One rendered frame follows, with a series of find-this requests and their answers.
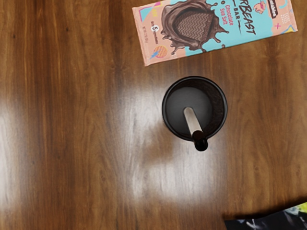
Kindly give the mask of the pink and teal chocolate bar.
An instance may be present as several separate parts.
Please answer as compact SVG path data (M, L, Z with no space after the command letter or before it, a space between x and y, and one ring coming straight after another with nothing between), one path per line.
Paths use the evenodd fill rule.
M146 66L297 31L291 0L161 0L132 12Z

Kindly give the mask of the white pen with black cap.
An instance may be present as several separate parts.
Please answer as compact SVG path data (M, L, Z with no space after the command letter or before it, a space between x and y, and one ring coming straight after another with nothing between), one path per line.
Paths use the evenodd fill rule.
M198 151L205 151L208 148L208 141L196 117L196 114L191 107L186 107L183 111L187 122L194 146Z

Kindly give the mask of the black and yellow printed packet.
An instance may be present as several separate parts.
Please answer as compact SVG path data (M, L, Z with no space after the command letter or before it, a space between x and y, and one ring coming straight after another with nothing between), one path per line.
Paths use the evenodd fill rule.
M307 230L307 202L261 218L226 220L224 223L226 230Z

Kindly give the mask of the black mesh pen holder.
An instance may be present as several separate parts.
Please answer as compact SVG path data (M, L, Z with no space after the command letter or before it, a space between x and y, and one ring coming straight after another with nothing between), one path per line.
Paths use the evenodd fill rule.
M177 137L193 141L184 109L193 109L207 139L224 125L227 100L222 89L211 79L189 76L177 80L166 91L162 101L162 116L167 128Z

